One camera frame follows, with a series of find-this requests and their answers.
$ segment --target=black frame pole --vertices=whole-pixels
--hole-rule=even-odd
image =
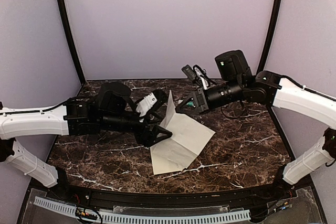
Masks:
[[[278,19],[279,10],[280,10],[280,3],[281,3],[281,0],[274,0],[271,19],[269,21],[266,40],[265,40],[263,52],[261,54],[261,59],[259,62],[257,73],[263,71],[266,65],[267,57],[269,54],[269,49],[271,48],[271,44],[272,44],[272,40],[273,40],[273,36],[275,32],[275,27],[277,24],[277,19]]]
[[[82,67],[80,65],[80,61],[79,61],[78,54],[77,54],[76,47],[75,47],[74,38],[72,37],[70,23],[69,23],[69,19],[67,15],[67,10],[65,7],[65,2],[64,0],[57,0],[57,3],[58,3],[58,8],[59,8],[59,13],[61,15],[61,20],[63,23],[64,33],[67,38],[72,60],[74,62],[73,64],[75,65],[75,69],[76,69],[79,81],[83,85],[86,82],[86,80],[85,80]]]

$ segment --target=white paper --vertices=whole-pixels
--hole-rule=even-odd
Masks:
[[[171,131],[173,135],[150,148],[155,175],[188,168],[215,134],[213,130],[189,116],[176,113],[171,91],[166,117],[160,126]]]

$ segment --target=brown marble surface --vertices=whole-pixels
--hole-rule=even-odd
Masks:
[[[93,95],[105,81],[89,81],[80,95]],[[127,80],[137,100],[157,88],[173,92],[174,102],[196,89],[187,80]],[[48,163],[65,169],[71,184],[130,193],[204,193],[269,184],[279,166],[290,161],[266,110],[245,103],[239,119],[220,109],[194,119],[216,132],[199,157],[182,172],[153,175],[150,150],[132,134],[60,136]],[[166,105],[160,109],[164,115]],[[239,115],[238,102],[223,109]]]

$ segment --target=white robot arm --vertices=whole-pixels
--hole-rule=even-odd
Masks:
[[[221,54],[215,61],[225,83],[209,89],[198,88],[176,107],[178,113],[202,114],[234,101],[245,100],[296,111],[326,124],[329,128],[312,148],[279,169],[276,180],[287,186],[296,184],[321,165],[335,160],[336,98],[269,71],[252,76],[240,50]],[[196,74],[188,65],[182,71],[195,82]]]
[[[301,178],[310,174],[321,165],[334,161],[336,155],[332,142],[336,142],[336,99],[326,95],[306,91],[305,87],[298,87],[287,78],[281,78],[273,102],[274,107],[296,111],[300,114],[316,119],[329,127],[317,143],[298,157],[287,164],[283,170],[283,180],[290,185],[296,184]]]
[[[50,188],[67,183],[65,171],[38,159],[15,137],[86,135],[107,130],[134,133],[139,144],[149,147],[172,136],[158,125],[150,126],[151,115],[160,117],[155,111],[167,101],[166,94],[154,90],[135,103],[130,94],[127,86],[113,82],[103,84],[94,98],[72,98],[52,107],[9,109],[0,103],[0,162],[14,166]],[[127,104],[132,111],[125,110]]]

